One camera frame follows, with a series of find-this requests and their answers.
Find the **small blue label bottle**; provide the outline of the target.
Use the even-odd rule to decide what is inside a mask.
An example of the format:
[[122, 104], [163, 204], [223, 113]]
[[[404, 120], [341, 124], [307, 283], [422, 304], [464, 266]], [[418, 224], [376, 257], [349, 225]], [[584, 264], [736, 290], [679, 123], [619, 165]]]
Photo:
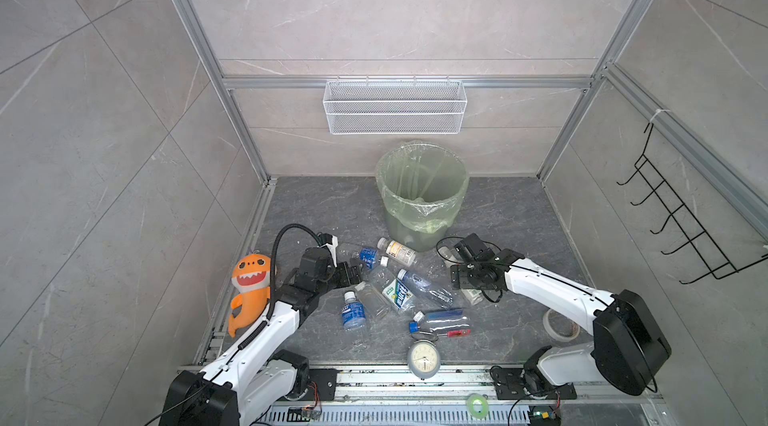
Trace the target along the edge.
[[344, 305], [341, 310], [342, 327], [346, 331], [365, 328], [368, 324], [363, 303], [354, 291], [345, 291]]

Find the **clear blue tinted bottle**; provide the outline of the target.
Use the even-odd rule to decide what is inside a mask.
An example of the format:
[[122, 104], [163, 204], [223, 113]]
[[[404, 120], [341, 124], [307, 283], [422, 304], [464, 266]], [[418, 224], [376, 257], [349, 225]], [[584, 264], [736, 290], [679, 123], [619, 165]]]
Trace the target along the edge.
[[397, 278], [414, 294], [434, 302], [443, 309], [451, 309], [455, 305], [453, 294], [439, 284], [420, 276], [409, 269], [400, 269]]

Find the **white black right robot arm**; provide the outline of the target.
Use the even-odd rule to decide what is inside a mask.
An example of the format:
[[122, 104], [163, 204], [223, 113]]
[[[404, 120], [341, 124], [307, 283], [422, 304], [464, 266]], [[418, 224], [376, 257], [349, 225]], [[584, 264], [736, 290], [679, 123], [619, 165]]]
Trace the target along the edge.
[[528, 297], [591, 336], [589, 343], [545, 346], [529, 357], [520, 371], [526, 396], [544, 399], [566, 385], [600, 381], [630, 396], [657, 392], [656, 375], [671, 346], [637, 293], [580, 284], [475, 233], [452, 247], [438, 244], [436, 252], [448, 265], [453, 288]]

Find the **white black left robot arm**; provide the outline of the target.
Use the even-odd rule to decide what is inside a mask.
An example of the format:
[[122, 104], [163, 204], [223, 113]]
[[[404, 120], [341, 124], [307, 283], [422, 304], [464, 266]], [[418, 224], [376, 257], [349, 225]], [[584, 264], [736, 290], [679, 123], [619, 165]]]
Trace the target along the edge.
[[281, 398], [316, 394], [306, 357], [282, 349], [325, 293], [361, 281], [356, 263], [338, 258], [337, 236], [310, 234], [314, 244], [293, 275], [275, 284], [277, 254], [253, 253], [234, 266], [227, 331], [233, 344], [200, 371], [184, 370], [169, 386], [160, 425], [250, 425]]

